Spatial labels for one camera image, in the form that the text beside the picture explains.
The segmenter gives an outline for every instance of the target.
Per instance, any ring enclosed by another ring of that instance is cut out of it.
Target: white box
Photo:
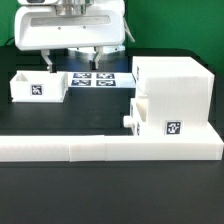
[[[67,72],[17,71],[10,81],[13,102],[63,102]]]
[[[214,75],[192,58],[134,57],[135,105],[149,133],[164,135],[167,122],[189,133],[207,126]]]

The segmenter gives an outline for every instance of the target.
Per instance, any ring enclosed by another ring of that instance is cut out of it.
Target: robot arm
[[[122,44],[129,30],[123,0],[18,1],[24,6],[16,14],[16,46],[41,50],[50,68],[50,49],[95,47],[97,69],[103,47]]]

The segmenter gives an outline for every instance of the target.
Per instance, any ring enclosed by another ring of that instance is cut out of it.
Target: green wall
[[[194,51],[224,75],[223,0],[126,0],[127,20],[136,43],[131,48]],[[17,0],[0,1],[0,45],[13,36]]]

